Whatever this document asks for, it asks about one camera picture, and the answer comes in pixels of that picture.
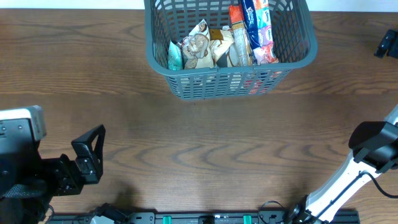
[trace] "snack package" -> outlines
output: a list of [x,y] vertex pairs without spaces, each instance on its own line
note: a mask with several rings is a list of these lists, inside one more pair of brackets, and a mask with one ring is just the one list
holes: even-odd
[[239,62],[241,66],[250,66],[252,61],[252,50],[248,39],[248,33],[244,28],[242,6],[229,6],[229,16],[231,18],[232,30],[238,50]]
[[184,69],[214,67],[210,53],[210,33],[203,19],[188,37],[182,40],[181,48],[185,62]]
[[278,63],[278,58],[274,54],[274,44],[258,47],[253,50],[254,56],[257,59],[257,64],[263,63]]
[[170,41],[169,53],[167,54],[167,65],[170,70],[182,70],[181,49]]
[[239,55],[232,34],[228,30],[210,29],[210,52],[220,68],[240,66]]
[[270,44],[270,41],[265,41],[264,38],[267,32],[272,36],[268,0],[242,0],[242,4],[251,47],[256,49]]

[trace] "plastic basket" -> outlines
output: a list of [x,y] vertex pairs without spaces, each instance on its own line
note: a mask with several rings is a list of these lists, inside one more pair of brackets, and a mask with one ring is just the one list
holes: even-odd
[[202,20],[212,29],[231,26],[228,7],[238,0],[145,0],[148,64],[164,75],[171,91],[184,100],[261,95],[292,69],[311,63],[318,51],[304,0],[269,0],[274,53],[281,63],[251,67],[167,69],[170,40],[181,41]]

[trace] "basket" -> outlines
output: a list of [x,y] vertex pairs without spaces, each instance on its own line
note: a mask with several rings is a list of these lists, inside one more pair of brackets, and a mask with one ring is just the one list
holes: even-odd
[[274,53],[281,63],[250,67],[167,68],[170,40],[181,41],[202,20],[212,29],[231,26],[230,5],[238,0],[145,0],[146,56],[171,91],[184,100],[262,95],[292,69],[310,64],[318,43],[305,0],[269,0]]

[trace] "white wall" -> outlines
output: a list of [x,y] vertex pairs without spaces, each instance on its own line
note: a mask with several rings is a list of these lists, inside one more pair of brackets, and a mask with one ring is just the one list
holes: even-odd
[[[398,0],[307,0],[307,4],[311,11],[398,12]],[[0,8],[143,9],[144,0],[0,0]]]

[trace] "tabletop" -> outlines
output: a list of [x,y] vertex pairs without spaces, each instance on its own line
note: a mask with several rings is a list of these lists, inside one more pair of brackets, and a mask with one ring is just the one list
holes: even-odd
[[[146,62],[144,11],[0,10],[0,109],[40,105],[43,158],[104,124],[104,175],[58,212],[105,202],[158,212],[286,207],[345,160],[362,121],[398,103],[398,60],[373,53],[398,14],[312,12],[319,51],[262,96],[182,101]],[[398,174],[378,178],[398,193]],[[365,185],[345,205],[362,223],[397,223],[398,201]]]

